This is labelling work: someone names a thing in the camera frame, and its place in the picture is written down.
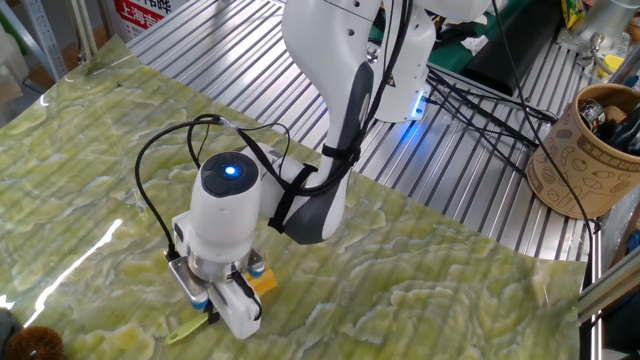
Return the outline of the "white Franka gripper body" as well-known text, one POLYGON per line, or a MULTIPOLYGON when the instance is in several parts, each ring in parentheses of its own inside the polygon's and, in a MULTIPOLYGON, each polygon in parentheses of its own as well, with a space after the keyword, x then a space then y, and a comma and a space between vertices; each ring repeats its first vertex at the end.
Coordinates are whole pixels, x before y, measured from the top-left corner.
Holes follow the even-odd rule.
POLYGON ((255 225, 236 228, 232 220, 197 222, 189 212, 172 219, 179 257, 171 273, 191 305, 210 304, 238 339, 260 328, 262 304, 242 271, 247 268, 255 225))

